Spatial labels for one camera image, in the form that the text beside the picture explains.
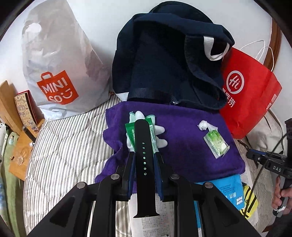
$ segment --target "red shopping bag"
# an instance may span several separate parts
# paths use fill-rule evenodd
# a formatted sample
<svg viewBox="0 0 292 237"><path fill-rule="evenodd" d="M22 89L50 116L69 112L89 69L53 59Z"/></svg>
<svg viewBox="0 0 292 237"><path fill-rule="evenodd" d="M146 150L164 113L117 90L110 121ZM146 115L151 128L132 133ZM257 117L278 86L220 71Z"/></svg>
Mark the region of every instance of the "red shopping bag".
<svg viewBox="0 0 292 237"><path fill-rule="evenodd" d="M220 110L233 138L241 139L263 118L282 87L264 65L232 48L222 63L227 104Z"/></svg>
<svg viewBox="0 0 292 237"><path fill-rule="evenodd" d="M48 101L64 105L78 98L77 91L66 71L62 71L55 76L50 72L44 72L41 74L41 79L41 81L37 82L37 85Z"/></svg>

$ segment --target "wooden table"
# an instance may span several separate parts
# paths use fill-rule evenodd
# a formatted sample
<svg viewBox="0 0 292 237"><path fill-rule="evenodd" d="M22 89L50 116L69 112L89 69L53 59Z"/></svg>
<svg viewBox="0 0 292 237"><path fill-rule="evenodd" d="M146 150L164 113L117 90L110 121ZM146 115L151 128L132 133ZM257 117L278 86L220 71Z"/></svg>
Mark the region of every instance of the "wooden table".
<svg viewBox="0 0 292 237"><path fill-rule="evenodd" d="M38 124L39 128L41 128L44 121L45 120L42 119L41 122ZM28 127L28 129L35 137L37 137L37 134L30 127ZM31 143L31 139L25 134L24 131L21 131L16 146L13 150L12 156L17 157L17 154L21 154L23 156L23 163L21 165L18 165L16 162L11 161L9 166L9 172L23 181L25 180L25 173L32 151L32 147L29 146L29 143Z"/></svg>

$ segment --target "backpack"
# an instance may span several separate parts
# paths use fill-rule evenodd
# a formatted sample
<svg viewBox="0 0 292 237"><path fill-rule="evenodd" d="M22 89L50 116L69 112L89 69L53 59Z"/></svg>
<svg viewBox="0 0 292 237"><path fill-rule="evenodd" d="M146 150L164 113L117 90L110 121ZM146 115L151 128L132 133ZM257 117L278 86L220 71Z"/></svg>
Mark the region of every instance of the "backpack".
<svg viewBox="0 0 292 237"><path fill-rule="evenodd" d="M136 14L120 31L112 64L122 101L218 110L227 102L220 72L231 34L200 10L167 1Z"/></svg>

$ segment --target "human hand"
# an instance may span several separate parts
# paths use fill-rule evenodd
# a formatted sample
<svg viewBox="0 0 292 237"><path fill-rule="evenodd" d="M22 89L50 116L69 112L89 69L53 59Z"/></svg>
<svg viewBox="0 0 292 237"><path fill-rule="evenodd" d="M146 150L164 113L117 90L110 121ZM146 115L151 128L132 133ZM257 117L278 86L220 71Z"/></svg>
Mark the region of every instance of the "human hand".
<svg viewBox="0 0 292 237"><path fill-rule="evenodd" d="M281 197L289 197L287 206L283 211L283 215L289 214L292 209L292 187L287 188L285 190L280 189L280 176L276 178L276 187L274 192L274 197L272 201L272 208L278 209L278 206L281 206L282 201L280 200Z"/></svg>

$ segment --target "yellow pouch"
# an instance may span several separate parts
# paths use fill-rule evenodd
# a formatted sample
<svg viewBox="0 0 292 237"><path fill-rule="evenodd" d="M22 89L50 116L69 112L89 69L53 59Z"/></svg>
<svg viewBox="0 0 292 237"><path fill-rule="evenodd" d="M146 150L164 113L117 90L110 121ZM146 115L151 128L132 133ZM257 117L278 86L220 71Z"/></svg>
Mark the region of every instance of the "yellow pouch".
<svg viewBox="0 0 292 237"><path fill-rule="evenodd" d="M248 185L245 185L243 187L243 193L244 193L244 203L245 203L245 206L244 208L242 208L240 210L240 213L242 215L244 215L244 212L245 212L245 208L246 208L246 204L247 204L247 201L249 199L249 196L251 195L251 187L248 186ZM258 199L257 197L254 195L254 193L252 193L251 195L251 199L249 201L249 205L248 205L248 209L247 209L247 212L246 212L246 216L245 218L246 219L249 219L252 214L255 212L256 208L258 207Z"/></svg>

